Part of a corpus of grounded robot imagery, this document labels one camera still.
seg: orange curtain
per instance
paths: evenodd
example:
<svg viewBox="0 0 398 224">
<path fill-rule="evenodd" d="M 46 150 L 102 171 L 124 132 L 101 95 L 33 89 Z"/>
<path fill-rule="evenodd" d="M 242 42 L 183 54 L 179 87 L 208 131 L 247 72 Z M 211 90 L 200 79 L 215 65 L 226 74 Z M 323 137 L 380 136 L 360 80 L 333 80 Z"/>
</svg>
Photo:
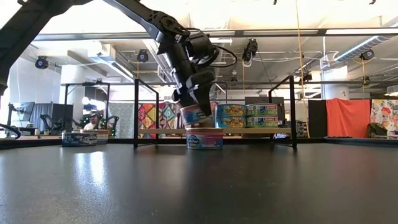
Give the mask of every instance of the orange curtain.
<svg viewBox="0 0 398 224">
<path fill-rule="evenodd" d="M 328 113 L 328 136 L 366 138 L 370 122 L 369 100 L 326 100 Z"/>
</svg>

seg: air duct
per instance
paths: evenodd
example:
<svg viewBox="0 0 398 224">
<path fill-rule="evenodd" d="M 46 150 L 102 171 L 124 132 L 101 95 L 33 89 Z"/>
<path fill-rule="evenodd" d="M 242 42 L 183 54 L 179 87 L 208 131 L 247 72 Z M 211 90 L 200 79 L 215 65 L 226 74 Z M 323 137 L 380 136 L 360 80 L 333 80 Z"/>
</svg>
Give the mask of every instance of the air duct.
<svg viewBox="0 0 398 224">
<path fill-rule="evenodd" d="M 90 59 L 109 66 L 130 82 L 134 82 L 134 75 L 121 64 L 120 59 L 116 58 L 116 55 L 119 53 L 110 44 L 101 44 L 98 42 L 90 47 L 87 52 Z"/>
<path fill-rule="evenodd" d="M 398 85 L 387 87 L 387 95 L 398 96 Z"/>
<path fill-rule="evenodd" d="M 398 22 L 395 23 L 394 25 L 392 25 L 391 27 L 397 27 L 397 26 L 398 26 Z M 364 53 L 364 52 L 372 49 L 373 47 L 376 47 L 393 37 L 394 36 L 381 36 L 381 35 L 373 36 L 373 37 L 369 38 L 368 40 L 365 40 L 364 42 L 353 47 L 352 49 L 349 49 L 348 51 L 346 51 L 344 53 L 337 54 L 334 57 L 334 61 L 346 62 L 349 59 L 356 57 L 356 56 L 360 55 L 361 53 Z"/>
</svg>

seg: security camera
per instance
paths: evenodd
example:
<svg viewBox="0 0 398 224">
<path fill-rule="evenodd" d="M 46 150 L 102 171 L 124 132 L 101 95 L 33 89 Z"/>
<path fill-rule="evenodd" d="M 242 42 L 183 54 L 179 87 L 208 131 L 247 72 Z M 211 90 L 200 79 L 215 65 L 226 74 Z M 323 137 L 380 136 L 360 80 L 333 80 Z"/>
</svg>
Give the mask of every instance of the security camera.
<svg viewBox="0 0 398 224">
<path fill-rule="evenodd" d="M 140 50 L 137 55 L 137 61 L 144 63 L 144 62 L 147 62 L 148 59 L 149 59 L 149 57 L 148 57 L 147 50 L 144 50 L 144 49 Z"/>
<path fill-rule="evenodd" d="M 35 63 L 36 68 L 38 69 L 46 69 L 49 67 L 49 61 L 47 61 L 46 56 L 39 56 Z"/>
</svg>

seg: can label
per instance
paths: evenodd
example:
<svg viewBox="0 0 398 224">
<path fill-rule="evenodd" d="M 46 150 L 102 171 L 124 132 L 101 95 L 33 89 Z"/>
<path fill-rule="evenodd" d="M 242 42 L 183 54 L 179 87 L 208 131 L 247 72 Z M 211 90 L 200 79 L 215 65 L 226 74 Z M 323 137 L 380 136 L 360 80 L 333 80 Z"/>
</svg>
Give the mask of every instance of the can label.
<svg viewBox="0 0 398 224">
<path fill-rule="evenodd" d="M 189 149 L 221 149 L 223 135 L 213 133 L 187 134 L 187 148 Z"/>
<path fill-rule="evenodd" d="M 278 118 L 274 117 L 255 117 L 248 118 L 248 128 L 277 128 Z"/>
<path fill-rule="evenodd" d="M 63 133 L 62 146 L 95 146 L 97 144 L 97 134 L 88 133 Z"/>
<path fill-rule="evenodd" d="M 200 110 L 199 106 L 193 106 L 191 108 L 182 108 L 181 114 L 184 118 L 185 124 L 197 123 L 207 116 Z"/>
<path fill-rule="evenodd" d="M 216 128 L 245 128 L 246 118 L 244 117 L 223 117 L 216 118 Z"/>
<path fill-rule="evenodd" d="M 245 105 L 217 105 L 216 106 L 216 117 L 223 116 L 245 116 L 246 106 Z"/>
<path fill-rule="evenodd" d="M 277 105 L 248 106 L 248 116 L 278 116 Z"/>
</svg>

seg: stacked tuna cans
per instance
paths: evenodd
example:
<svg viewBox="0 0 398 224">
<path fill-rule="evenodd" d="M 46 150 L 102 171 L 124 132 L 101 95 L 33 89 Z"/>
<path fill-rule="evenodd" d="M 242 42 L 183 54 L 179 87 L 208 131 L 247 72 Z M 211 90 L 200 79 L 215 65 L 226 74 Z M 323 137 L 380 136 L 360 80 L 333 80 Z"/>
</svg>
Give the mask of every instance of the stacked tuna cans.
<svg viewBox="0 0 398 224">
<path fill-rule="evenodd" d="M 272 103 L 247 105 L 248 128 L 277 128 L 278 106 Z"/>
<path fill-rule="evenodd" d="M 245 128 L 246 106 L 221 104 L 216 106 L 216 128 Z"/>
</svg>

